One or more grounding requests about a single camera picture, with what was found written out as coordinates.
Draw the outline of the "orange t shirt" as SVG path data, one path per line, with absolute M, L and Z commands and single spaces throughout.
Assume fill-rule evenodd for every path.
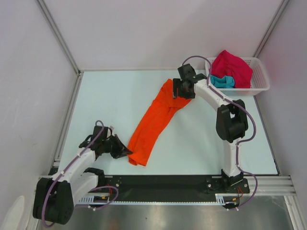
M 158 137 L 175 113 L 184 108 L 190 99 L 173 97 L 173 81 L 168 79 L 142 117 L 128 143 L 129 163 L 146 166 Z

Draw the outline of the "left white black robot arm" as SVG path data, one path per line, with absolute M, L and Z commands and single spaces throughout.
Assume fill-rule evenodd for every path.
M 107 183 L 104 171 L 92 167 L 105 153 L 119 159 L 132 152 L 113 134 L 111 127 L 95 125 L 92 134 L 79 144 L 77 153 L 67 166 L 59 168 L 50 177 L 39 179 L 35 189 L 33 218 L 42 220 L 47 228 L 55 223 L 64 225 L 87 193 L 117 193 L 118 189 Z

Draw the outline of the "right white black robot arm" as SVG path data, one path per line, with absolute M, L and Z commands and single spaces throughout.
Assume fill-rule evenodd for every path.
M 245 104 L 233 101 L 210 83 L 210 78 L 197 74 L 190 64 L 178 69 L 180 78 L 173 79 L 173 97 L 194 99 L 201 97 L 216 111 L 215 129 L 224 145 L 224 166 L 221 169 L 221 186 L 226 192 L 233 192 L 243 181 L 243 173 L 238 169 L 236 144 L 248 129 Z

